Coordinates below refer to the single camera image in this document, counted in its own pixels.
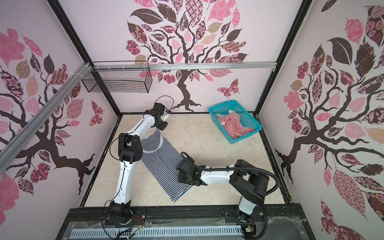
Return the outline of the blue white striped tank top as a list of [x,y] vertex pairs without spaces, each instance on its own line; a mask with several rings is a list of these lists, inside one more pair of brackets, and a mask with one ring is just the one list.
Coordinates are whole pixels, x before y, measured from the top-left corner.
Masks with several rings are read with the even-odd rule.
[[192,186],[178,181],[180,153],[156,129],[153,134],[141,140],[143,155],[141,160],[160,184],[171,201],[178,201]]

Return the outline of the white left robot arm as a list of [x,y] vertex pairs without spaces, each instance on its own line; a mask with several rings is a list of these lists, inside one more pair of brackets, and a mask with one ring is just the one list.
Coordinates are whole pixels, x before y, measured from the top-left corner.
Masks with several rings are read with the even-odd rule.
[[139,122],[128,132],[119,134],[118,137],[118,161],[120,162],[120,174],[115,196],[108,207],[109,216],[121,223],[128,223],[133,218],[130,209],[131,189],[134,179],[134,171],[137,162],[143,156],[141,140],[144,139],[151,127],[164,130],[168,123],[170,111],[161,103],[154,103],[150,110],[146,110]]

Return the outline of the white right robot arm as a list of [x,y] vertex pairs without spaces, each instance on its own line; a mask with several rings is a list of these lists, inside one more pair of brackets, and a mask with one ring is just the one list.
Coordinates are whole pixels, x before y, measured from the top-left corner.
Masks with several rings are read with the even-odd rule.
[[192,186],[229,184],[241,195],[239,212],[250,216],[256,207],[261,207],[272,190],[268,185],[272,174],[255,168],[244,160],[225,168],[197,166],[189,159],[182,160],[176,167],[178,182]]

